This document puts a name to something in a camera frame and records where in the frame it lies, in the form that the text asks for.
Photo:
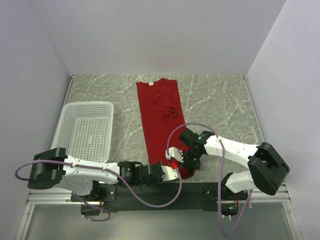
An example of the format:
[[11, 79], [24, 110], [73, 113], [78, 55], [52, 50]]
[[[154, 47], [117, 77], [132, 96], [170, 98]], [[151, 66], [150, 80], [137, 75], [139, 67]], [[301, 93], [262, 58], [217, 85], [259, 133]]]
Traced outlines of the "red t shirt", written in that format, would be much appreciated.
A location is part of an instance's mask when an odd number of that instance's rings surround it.
[[175, 128], [185, 123], [178, 82], [161, 78], [149, 83], [137, 82], [136, 88], [148, 162], [169, 166], [171, 163], [166, 159], [168, 139], [170, 147], [189, 149], [179, 140], [184, 127], [170, 136]]

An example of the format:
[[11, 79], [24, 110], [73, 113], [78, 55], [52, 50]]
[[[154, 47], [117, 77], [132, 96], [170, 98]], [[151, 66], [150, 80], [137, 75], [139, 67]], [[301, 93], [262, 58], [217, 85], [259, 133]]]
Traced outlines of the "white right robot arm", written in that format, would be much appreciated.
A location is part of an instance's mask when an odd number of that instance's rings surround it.
[[188, 151], [181, 158], [182, 166], [190, 171], [201, 166], [202, 155], [225, 157], [247, 168], [240, 173], [229, 173], [221, 181], [219, 193], [230, 200], [244, 190], [258, 189], [274, 196], [290, 172], [290, 168], [276, 149], [269, 143], [246, 144], [216, 136], [209, 131], [201, 134], [186, 128], [179, 136]]

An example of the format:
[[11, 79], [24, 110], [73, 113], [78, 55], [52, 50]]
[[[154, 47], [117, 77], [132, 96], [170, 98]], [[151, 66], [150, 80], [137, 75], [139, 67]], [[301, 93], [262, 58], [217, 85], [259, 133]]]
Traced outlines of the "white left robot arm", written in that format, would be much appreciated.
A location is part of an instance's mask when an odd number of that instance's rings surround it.
[[100, 195], [99, 183], [116, 185], [121, 176], [130, 186], [151, 185], [162, 182], [165, 172], [158, 164], [143, 165], [138, 161], [102, 163], [81, 160], [66, 155], [66, 149], [53, 148], [34, 156], [34, 160], [52, 160], [55, 163], [35, 163], [31, 167], [27, 187], [32, 190], [47, 190], [53, 187], [75, 192], [88, 201]]

